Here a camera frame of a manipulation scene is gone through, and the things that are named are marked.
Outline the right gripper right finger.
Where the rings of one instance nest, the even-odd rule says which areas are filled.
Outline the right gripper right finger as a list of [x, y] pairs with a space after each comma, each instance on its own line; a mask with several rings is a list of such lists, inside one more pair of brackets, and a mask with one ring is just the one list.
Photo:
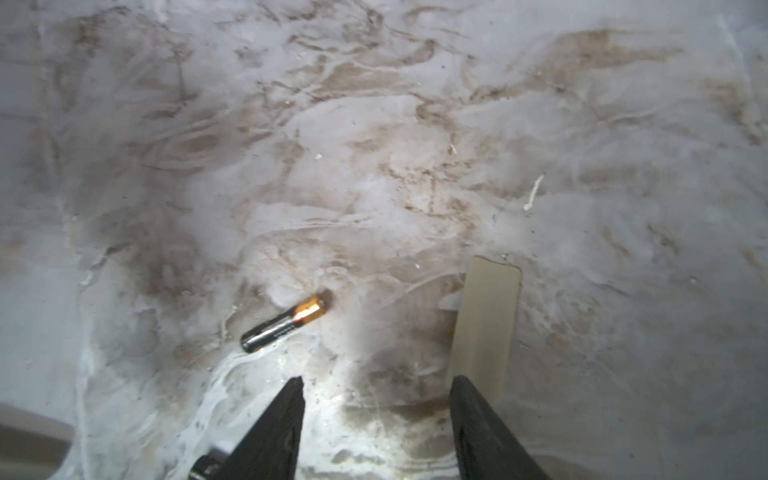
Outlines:
[[548, 477], [468, 377], [452, 380], [449, 406], [463, 480]]

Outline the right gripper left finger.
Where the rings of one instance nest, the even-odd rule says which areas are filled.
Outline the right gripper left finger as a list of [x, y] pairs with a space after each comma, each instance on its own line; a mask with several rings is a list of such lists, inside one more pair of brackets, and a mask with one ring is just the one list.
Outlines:
[[211, 479], [294, 479], [304, 412], [303, 380], [292, 377]]

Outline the beige battery cover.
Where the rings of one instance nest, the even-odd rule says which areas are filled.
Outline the beige battery cover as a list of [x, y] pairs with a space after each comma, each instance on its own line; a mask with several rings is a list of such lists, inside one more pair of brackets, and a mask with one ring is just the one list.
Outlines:
[[496, 405], [508, 370], [522, 286], [519, 267], [474, 257], [462, 291], [447, 381], [463, 375]]

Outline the black copper AAA battery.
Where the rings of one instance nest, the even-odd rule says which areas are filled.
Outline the black copper AAA battery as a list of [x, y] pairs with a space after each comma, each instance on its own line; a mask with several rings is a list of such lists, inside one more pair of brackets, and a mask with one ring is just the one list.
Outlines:
[[274, 318], [263, 321], [243, 333], [240, 337], [241, 349], [251, 354], [273, 344], [325, 315], [332, 303], [333, 294], [330, 291], [306, 298]]

